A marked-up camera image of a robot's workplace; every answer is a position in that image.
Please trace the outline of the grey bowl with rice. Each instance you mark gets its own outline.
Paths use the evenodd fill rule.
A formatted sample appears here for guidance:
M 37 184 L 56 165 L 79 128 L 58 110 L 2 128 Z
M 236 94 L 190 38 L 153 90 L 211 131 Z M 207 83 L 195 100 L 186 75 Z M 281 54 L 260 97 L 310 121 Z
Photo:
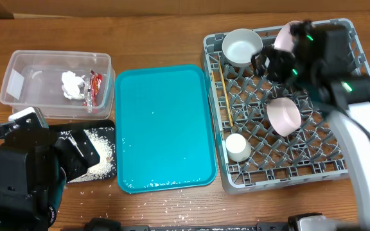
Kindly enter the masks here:
M 263 42 L 253 30 L 240 28 L 229 32 L 223 39 L 222 51 L 228 62 L 235 67 L 248 67 L 251 58 L 261 52 Z

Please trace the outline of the small pink bowl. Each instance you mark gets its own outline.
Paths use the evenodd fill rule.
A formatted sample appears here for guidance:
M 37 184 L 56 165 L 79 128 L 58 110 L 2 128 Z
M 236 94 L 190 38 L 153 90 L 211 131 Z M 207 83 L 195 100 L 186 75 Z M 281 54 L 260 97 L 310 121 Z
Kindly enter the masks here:
M 301 126 L 301 114 L 289 98 L 276 98 L 267 103 L 267 117 L 276 133 L 286 137 Z

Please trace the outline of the white cup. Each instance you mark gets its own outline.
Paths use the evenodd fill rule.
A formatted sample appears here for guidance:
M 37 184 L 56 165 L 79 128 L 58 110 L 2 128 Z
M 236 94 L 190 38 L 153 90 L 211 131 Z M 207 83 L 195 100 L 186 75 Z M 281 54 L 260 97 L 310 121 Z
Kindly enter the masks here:
M 230 134 L 225 140 L 228 157 L 235 162 L 247 160 L 251 154 L 251 144 L 239 133 Z

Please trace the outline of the large white plate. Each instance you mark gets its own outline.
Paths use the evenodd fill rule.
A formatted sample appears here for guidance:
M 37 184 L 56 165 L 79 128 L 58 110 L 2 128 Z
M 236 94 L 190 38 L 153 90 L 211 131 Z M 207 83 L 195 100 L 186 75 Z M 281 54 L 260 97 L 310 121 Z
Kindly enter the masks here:
M 284 25 L 279 31 L 274 41 L 274 44 L 273 44 L 274 49 L 291 53 L 294 49 L 294 41 L 293 41 L 293 36 L 290 32 L 290 28 L 291 26 L 294 26 L 300 23 L 301 21 L 290 21 L 289 23 Z

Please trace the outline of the red silver snack wrapper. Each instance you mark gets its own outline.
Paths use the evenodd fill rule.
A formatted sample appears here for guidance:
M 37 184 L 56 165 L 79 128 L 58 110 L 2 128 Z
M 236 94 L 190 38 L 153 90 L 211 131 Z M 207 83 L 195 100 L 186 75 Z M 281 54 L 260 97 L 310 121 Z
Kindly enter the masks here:
M 96 107 L 98 105 L 97 96 L 102 83 L 102 75 L 94 72 L 93 70 L 90 71 L 90 74 L 91 76 L 85 80 L 84 85 L 84 105 L 88 107 Z

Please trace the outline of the white napkin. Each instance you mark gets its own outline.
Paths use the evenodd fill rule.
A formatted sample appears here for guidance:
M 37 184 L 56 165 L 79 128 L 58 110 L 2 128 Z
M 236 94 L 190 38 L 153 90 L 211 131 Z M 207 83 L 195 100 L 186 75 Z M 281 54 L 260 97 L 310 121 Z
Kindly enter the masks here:
M 84 93 L 81 93 L 81 88 L 85 85 L 85 76 L 77 76 L 72 71 L 62 73 L 62 90 L 64 97 L 67 99 L 83 100 Z

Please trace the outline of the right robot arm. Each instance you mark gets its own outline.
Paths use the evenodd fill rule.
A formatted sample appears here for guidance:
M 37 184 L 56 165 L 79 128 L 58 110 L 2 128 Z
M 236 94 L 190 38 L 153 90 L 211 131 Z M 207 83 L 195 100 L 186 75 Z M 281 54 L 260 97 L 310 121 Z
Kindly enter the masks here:
M 291 218 L 296 230 L 370 230 L 370 75 L 350 69 L 350 30 L 343 24 L 288 25 L 291 49 L 275 44 L 251 55 L 260 74 L 308 92 L 333 132 L 348 168 L 357 199 L 358 225 L 318 221 L 316 216 Z

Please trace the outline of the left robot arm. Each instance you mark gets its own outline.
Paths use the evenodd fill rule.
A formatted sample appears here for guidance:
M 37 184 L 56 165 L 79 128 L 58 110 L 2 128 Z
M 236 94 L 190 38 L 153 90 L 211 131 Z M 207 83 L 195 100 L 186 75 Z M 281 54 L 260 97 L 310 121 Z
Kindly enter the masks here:
M 9 133 L 0 145 L 0 230 L 47 230 L 65 184 L 99 161 L 87 139 L 78 147 L 48 128 Z

